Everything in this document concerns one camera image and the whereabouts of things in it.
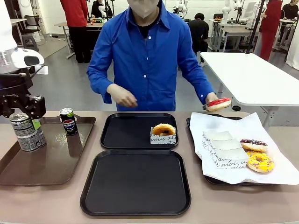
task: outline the brown tray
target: brown tray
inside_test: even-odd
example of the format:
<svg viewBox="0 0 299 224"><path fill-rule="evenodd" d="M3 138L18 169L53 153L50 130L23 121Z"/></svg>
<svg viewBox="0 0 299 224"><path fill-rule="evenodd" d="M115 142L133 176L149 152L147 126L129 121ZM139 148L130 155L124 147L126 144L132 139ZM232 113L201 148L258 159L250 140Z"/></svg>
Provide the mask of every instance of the brown tray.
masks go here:
<svg viewBox="0 0 299 224"><path fill-rule="evenodd" d="M42 186L69 181L96 120L75 117L78 134L73 136L66 136L60 116L42 118L47 144L33 152L24 152L16 142L0 160L0 185Z"/></svg>

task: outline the shirt collar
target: shirt collar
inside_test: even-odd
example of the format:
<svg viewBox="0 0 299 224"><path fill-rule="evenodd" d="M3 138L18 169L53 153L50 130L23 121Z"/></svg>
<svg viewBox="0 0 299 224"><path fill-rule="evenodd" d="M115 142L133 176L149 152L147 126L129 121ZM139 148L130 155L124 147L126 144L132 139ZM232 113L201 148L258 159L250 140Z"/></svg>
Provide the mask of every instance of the shirt collar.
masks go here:
<svg viewBox="0 0 299 224"><path fill-rule="evenodd" d="M164 6L164 3L162 0L160 0L158 4L161 4L161 7L160 7L161 13L160 13L160 18L158 19L158 22L159 23L162 22L162 24L166 28L170 29L169 22L167 19L167 11ZM127 24L131 23L131 25L136 25L134 22L134 19L133 19L132 9L130 7L126 10L126 22L127 22Z"/></svg>

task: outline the shirt cuff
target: shirt cuff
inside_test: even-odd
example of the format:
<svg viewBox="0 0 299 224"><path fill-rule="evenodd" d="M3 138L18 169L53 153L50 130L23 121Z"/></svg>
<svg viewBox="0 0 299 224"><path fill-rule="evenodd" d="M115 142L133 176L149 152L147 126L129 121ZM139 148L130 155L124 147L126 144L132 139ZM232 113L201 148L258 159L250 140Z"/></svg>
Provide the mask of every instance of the shirt cuff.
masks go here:
<svg viewBox="0 0 299 224"><path fill-rule="evenodd" d="M206 104L206 97L209 93L214 92L212 87L206 88L205 91L202 91L200 95L198 95L199 100L203 105Z"/></svg>
<svg viewBox="0 0 299 224"><path fill-rule="evenodd" d="M97 88L97 92L102 95L105 104L111 104L111 95L107 93L107 88L109 85L113 84L113 82L109 81L108 79L104 79L101 82L100 88Z"/></svg>

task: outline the red clothing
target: red clothing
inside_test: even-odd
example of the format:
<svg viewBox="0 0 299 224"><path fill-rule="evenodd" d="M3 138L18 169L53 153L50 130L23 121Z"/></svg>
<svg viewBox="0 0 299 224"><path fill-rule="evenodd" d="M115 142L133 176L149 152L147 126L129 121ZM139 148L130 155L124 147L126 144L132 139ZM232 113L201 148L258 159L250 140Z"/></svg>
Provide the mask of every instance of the red clothing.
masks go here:
<svg viewBox="0 0 299 224"><path fill-rule="evenodd" d="M262 20L260 29L262 34L262 48L260 57L266 61L269 60L277 28L279 27L281 5L281 0L270 0L267 4L267 9L265 12L267 18Z"/></svg>
<svg viewBox="0 0 299 224"><path fill-rule="evenodd" d="M87 26L86 0L60 0L69 27Z"/></svg>

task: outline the tray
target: tray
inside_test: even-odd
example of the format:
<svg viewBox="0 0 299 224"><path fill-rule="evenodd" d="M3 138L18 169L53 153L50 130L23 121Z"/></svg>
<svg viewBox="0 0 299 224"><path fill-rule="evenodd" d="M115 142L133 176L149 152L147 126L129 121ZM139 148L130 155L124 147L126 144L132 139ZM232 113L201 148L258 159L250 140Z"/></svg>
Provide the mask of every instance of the tray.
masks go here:
<svg viewBox="0 0 299 224"><path fill-rule="evenodd" d="M210 115L216 116L216 117L225 118L224 116L219 115L219 114L210 114ZM226 117L226 118L232 119L232 120L241 120L242 119L242 118L239 118L239 117ZM186 120L187 125L189 127L189 130L190 130L190 120L191 120L191 118L187 118L187 120ZM209 177L209 176L205 176L205 178L206 178L207 181L209 181L211 184L214 184L214 185L241 185L241 186L260 186L260 185L266 185L264 183L250 183L250 182L242 182L242 183L237 183L237 184L230 184L230 183L226 183L226 182L217 180L217 179Z"/></svg>
<svg viewBox="0 0 299 224"><path fill-rule="evenodd" d="M0 160L0 185L42 186L69 181L75 171L96 118L77 118L78 134L66 136L58 117L41 119L47 144L24 152L16 142Z"/></svg>
<svg viewBox="0 0 299 224"><path fill-rule="evenodd" d="M98 154L80 199L90 216L174 216L190 203L183 159L171 150Z"/></svg>
<svg viewBox="0 0 299 224"><path fill-rule="evenodd" d="M175 145L150 143L150 127L161 123L176 128ZM178 140L176 120L168 113L115 113L107 117L100 143L107 149L169 149Z"/></svg>

